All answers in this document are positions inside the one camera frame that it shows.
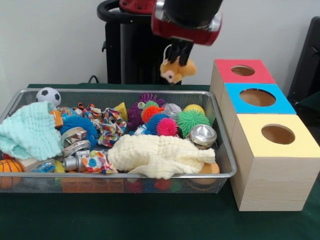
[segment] wire mesh basket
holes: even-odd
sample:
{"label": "wire mesh basket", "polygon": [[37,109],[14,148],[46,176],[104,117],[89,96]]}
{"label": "wire mesh basket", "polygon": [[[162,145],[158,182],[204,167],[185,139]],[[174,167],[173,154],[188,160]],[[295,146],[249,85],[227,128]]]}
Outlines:
{"label": "wire mesh basket", "polygon": [[[0,116],[0,123],[19,108],[36,102],[40,89],[28,88],[16,93]],[[84,106],[91,103],[97,108],[115,107],[125,102],[127,108],[140,99],[146,91],[58,89],[62,107]],[[213,148],[219,174],[175,174],[171,179],[152,179],[141,174],[85,174],[85,173],[36,173],[0,172],[0,192],[5,193],[218,193],[237,166],[226,134],[216,99],[206,91],[147,91],[175,103],[181,108],[190,104],[200,105],[217,132]],[[96,150],[105,149],[98,145]]]}

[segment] white ball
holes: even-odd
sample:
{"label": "white ball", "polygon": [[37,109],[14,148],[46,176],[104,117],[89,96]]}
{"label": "white ball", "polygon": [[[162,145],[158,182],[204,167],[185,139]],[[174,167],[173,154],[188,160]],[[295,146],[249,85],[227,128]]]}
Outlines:
{"label": "white ball", "polygon": [[53,103],[55,107],[58,107],[61,103],[60,93],[51,87],[45,87],[38,91],[36,99],[38,102],[49,101]]}

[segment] mint green cloth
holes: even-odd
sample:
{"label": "mint green cloth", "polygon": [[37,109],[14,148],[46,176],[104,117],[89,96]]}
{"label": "mint green cloth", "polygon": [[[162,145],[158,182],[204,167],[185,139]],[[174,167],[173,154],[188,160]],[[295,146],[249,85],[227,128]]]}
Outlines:
{"label": "mint green cloth", "polygon": [[48,101],[35,102],[17,110],[0,124],[0,150],[17,159],[40,161],[61,154],[61,135],[55,129]]}

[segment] yellow toy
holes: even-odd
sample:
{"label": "yellow toy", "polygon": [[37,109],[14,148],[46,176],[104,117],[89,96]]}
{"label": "yellow toy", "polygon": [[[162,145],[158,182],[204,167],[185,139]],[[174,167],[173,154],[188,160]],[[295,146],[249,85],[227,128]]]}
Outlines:
{"label": "yellow toy", "polygon": [[62,162],[55,160],[55,173],[65,173],[64,166],[62,165]]}
{"label": "yellow toy", "polygon": [[174,63],[170,63],[167,59],[160,66],[161,77],[166,79],[170,84],[176,84],[186,76],[192,76],[197,73],[197,67],[190,59],[185,66],[179,65],[179,58]]}
{"label": "yellow toy", "polygon": [[206,115],[205,110],[201,106],[199,106],[197,104],[190,104],[190,105],[186,106],[183,111],[186,112],[186,111],[189,111],[189,110],[196,110],[196,111]]}
{"label": "yellow toy", "polygon": [[128,113],[127,113],[126,105],[124,102],[120,103],[114,109],[120,113],[120,116],[124,121],[126,122],[128,121]]}

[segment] black cable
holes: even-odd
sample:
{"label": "black cable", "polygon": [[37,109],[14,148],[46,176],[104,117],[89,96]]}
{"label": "black cable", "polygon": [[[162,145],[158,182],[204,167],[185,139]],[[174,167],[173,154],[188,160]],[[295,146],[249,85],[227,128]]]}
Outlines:
{"label": "black cable", "polygon": [[98,80],[97,76],[96,76],[96,75],[92,75],[92,76],[90,77],[89,81],[88,81],[88,84],[91,83],[92,79],[95,79],[95,81],[96,81],[97,84],[99,83],[99,80]]}

